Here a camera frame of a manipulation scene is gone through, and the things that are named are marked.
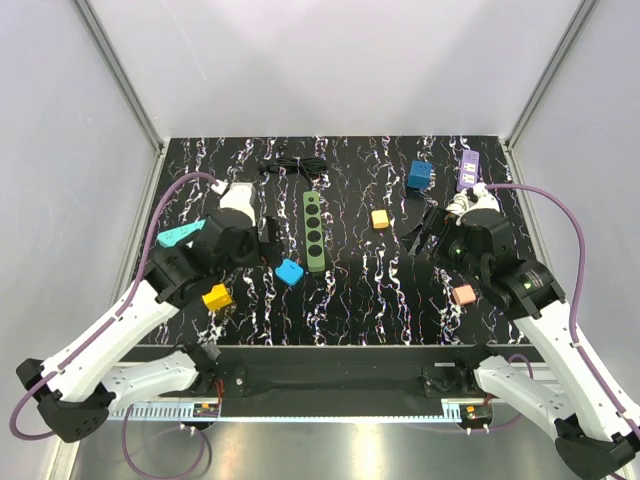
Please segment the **green power strip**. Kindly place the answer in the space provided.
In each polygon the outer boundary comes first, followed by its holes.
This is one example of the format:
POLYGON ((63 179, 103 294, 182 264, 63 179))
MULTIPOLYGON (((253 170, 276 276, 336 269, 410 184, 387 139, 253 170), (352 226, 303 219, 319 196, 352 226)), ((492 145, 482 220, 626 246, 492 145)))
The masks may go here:
POLYGON ((322 272, 326 268, 326 263, 320 197, 317 192, 303 193, 303 214, 307 269, 311 273, 322 272))

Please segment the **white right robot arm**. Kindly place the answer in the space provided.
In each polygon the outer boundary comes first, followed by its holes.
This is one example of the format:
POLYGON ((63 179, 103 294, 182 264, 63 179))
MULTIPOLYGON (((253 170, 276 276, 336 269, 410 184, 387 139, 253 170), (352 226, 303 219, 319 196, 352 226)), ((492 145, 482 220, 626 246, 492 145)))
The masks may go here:
POLYGON ((495 209, 457 216, 431 207, 402 239, 438 268, 453 270, 511 321, 534 345, 561 387, 537 383, 497 354, 460 362, 454 384, 466 396, 497 396, 538 426, 565 465, 581 479, 615 475, 639 451, 639 442, 581 357, 587 342, 569 327, 570 304, 550 270, 518 256, 511 223, 495 209))

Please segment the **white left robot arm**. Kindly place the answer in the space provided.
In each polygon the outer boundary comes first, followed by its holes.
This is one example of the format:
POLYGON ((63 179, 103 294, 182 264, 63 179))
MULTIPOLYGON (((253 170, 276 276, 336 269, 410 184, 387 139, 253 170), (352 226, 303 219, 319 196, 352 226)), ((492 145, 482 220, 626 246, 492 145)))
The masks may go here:
POLYGON ((172 246, 160 246, 141 277, 99 320, 57 354, 28 358, 16 374, 50 435, 66 443, 92 434, 118 409, 170 393, 203 396, 216 382, 212 347, 179 344, 134 367, 119 361, 157 326, 211 293, 237 269, 279 265, 277 220, 259 229, 244 212, 217 208, 172 246))

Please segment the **yellow cube plug adapter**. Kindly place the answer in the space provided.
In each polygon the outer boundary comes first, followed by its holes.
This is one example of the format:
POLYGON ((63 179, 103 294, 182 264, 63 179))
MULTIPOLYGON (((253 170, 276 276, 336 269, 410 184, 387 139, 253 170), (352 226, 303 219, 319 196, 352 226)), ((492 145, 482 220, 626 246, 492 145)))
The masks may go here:
POLYGON ((211 290, 202 296, 202 302, 210 312, 215 312, 233 303, 233 299, 227 287, 220 283, 214 285, 211 290))

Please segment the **teal triangular power strip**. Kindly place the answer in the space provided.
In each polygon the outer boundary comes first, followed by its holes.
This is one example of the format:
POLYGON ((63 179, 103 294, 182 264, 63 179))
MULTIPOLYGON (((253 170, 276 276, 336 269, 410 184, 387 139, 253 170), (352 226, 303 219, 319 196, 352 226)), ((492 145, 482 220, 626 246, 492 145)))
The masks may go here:
POLYGON ((169 230, 165 230, 157 235, 157 243, 163 248, 174 247, 177 243, 179 243, 190 234, 201 230, 205 223, 205 220, 199 220, 169 230))

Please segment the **light blue plug adapter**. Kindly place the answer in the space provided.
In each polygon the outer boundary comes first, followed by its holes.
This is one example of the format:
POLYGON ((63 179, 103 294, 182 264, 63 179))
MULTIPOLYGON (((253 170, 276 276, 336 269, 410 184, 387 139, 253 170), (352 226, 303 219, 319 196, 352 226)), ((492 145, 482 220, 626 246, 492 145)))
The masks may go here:
POLYGON ((291 259, 284 259, 275 268, 276 276, 288 286, 295 286, 304 276, 304 269, 291 259))

